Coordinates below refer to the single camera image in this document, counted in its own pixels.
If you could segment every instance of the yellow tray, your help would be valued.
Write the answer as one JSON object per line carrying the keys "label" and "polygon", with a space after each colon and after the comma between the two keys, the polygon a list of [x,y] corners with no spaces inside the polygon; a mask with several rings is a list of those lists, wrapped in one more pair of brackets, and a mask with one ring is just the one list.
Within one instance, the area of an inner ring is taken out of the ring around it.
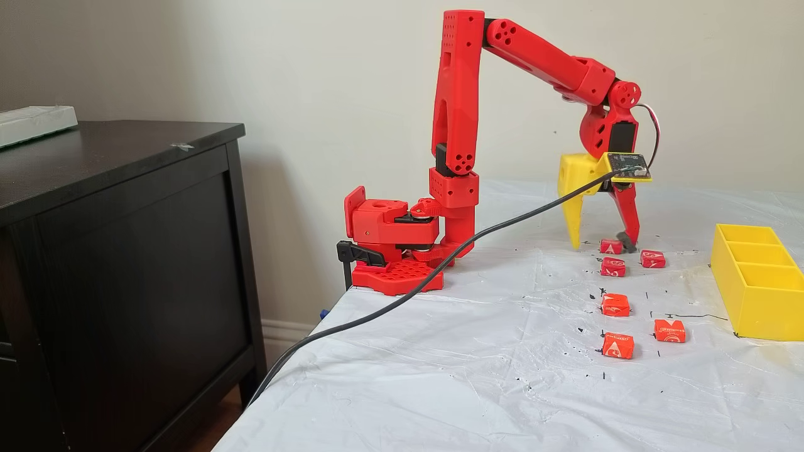
{"label": "yellow tray", "polygon": [[737,335],[804,340],[804,275],[773,229],[717,224],[712,273]]}

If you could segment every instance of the black clamp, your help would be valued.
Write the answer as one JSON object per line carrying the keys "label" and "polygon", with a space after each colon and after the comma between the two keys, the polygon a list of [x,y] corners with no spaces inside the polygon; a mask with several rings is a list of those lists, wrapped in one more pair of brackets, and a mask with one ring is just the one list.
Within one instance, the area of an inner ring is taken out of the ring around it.
{"label": "black clamp", "polygon": [[387,265],[382,253],[373,249],[364,248],[348,240],[338,242],[338,260],[343,262],[343,281],[346,283],[347,290],[351,287],[351,263],[354,261],[365,262],[372,267],[384,267]]}

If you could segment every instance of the wooden floor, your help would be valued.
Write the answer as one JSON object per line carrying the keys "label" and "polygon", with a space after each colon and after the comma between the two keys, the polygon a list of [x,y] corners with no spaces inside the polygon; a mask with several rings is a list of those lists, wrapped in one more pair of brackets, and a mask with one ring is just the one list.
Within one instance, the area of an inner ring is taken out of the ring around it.
{"label": "wooden floor", "polygon": [[187,443],[177,448],[176,452],[209,452],[242,412],[240,391],[235,386],[218,404],[215,412],[199,425],[196,434]]}

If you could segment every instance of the white plastic sheet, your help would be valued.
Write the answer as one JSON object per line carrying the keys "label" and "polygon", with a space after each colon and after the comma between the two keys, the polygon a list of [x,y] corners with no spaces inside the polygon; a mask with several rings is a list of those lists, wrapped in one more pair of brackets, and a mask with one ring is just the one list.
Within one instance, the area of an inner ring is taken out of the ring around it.
{"label": "white plastic sheet", "polygon": [[[484,183],[478,230],[555,198],[552,185]],[[639,187],[640,246],[667,256],[602,277],[597,242],[622,229],[585,198],[580,251],[556,208],[478,242],[417,295],[301,349],[215,452],[801,450],[804,347],[683,318],[686,343],[650,334],[665,314],[727,318],[708,262],[715,223],[775,229],[804,261],[804,196]],[[634,312],[597,310],[601,288]],[[394,298],[349,290],[317,331]],[[601,330],[632,335],[632,360],[601,355]]]}

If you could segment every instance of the black cable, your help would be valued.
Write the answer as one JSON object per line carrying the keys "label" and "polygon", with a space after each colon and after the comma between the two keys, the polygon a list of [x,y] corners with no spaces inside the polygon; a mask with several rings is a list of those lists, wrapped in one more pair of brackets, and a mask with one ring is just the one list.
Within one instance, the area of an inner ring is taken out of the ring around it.
{"label": "black cable", "polygon": [[265,388],[268,387],[268,384],[271,382],[271,380],[273,380],[273,377],[276,376],[277,373],[279,373],[279,371],[282,369],[282,366],[285,365],[285,362],[287,362],[287,360],[289,360],[290,357],[293,356],[293,354],[296,353],[296,351],[298,351],[299,348],[304,347],[305,345],[307,345],[308,343],[313,342],[314,340],[325,338],[328,335],[333,335],[335,333],[339,333],[340,331],[345,331],[345,330],[348,330],[350,328],[354,328],[354,327],[357,327],[359,325],[363,325],[366,322],[370,322],[371,320],[374,320],[375,318],[378,318],[380,315],[386,314],[387,312],[390,312],[390,311],[398,308],[399,306],[402,306],[403,303],[405,303],[409,299],[413,298],[413,296],[415,296],[416,294],[421,292],[421,290],[424,289],[424,287],[429,282],[431,282],[433,280],[433,278],[436,277],[436,275],[438,275],[442,270],[444,270],[447,267],[447,265],[449,265],[449,263],[453,259],[455,259],[455,257],[461,251],[466,249],[466,247],[468,247],[470,244],[473,244],[477,239],[480,239],[481,237],[487,236],[487,235],[491,234],[492,232],[498,231],[498,230],[500,230],[502,228],[507,228],[508,226],[511,226],[512,224],[517,224],[520,221],[527,220],[528,218],[531,218],[533,216],[537,216],[537,215],[539,215],[540,213],[542,213],[544,211],[550,210],[550,209],[554,208],[555,206],[558,206],[559,204],[562,204],[562,203],[564,203],[566,201],[569,201],[570,199],[580,195],[584,191],[587,191],[588,189],[596,186],[597,184],[602,183],[605,180],[611,179],[612,176],[614,176],[614,175],[617,175],[617,174],[620,174],[620,173],[623,173],[623,172],[626,172],[626,171],[636,170],[636,169],[638,169],[638,168],[635,167],[635,166],[631,166],[631,167],[628,167],[628,168],[623,168],[623,169],[618,170],[618,171],[611,171],[611,172],[606,173],[605,175],[602,175],[601,177],[593,180],[592,182],[587,183],[583,187],[578,188],[577,190],[573,191],[572,193],[564,195],[564,196],[560,197],[559,199],[556,199],[555,201],[553,201],[551,203],[543,205],[540,208],[537,208],[537,209],[532,210],[532,211],[527,212],[527,213],[523,213],[520,216],[517,216],[517,217],[512,218],[510,220],[503,221],[502,223],[495,224],[494,226],[490,226],[489,228],[483,229],[482,231],[480,231],[477,234],[475,234],[472,237],[470,237],[467,241],[463,242],[461,244],[461,246],[455,248],[455,250],[452,251],[447,257],[445,257],[444,260],[439,265],[437,265],[430,272],[430,274],[427,275],[427,277],[424,280],[422,280],[422,282],[419,283],[418,286],[414,287],[413,290],[411,290],[410,292],[406,293],[405,295],[402,295],[401,297],[399,297],[399,299],[397,299],[393,303],[385,306],[382,309],[379,309],[379,310],[377,310],[375,312],[372,312],[371,314],[366,315],[365,317],[361,317],[361,318],[358,318],[356,320],[352,320],[351,322],[344,323],[343,325],[338,325],[337,327],[332,327],[332,328],[330,328],[328,330],[319,331],[318,333],[316,333],[314,335],[307,336],[304,339],[298,341],[292,347],[290,347],[287,351],[285,351],[285,353],[283,353],[282,356],[280,356],[279,359],[276,360],[276,362],[274,362],[273,366],[271,366],[271,369],[268,371],[268,375],[265,376],[265,378],[260,383],[259,388],[257,388],[257,390],[254,392],[254,395],[252,396],[251,400],[248,401],[248,405],[246,405],[246,408],[249,407],[252,403],[254,403],[254,401],[260,396],[260,394],[262,394],[262,392],[265,390]]}

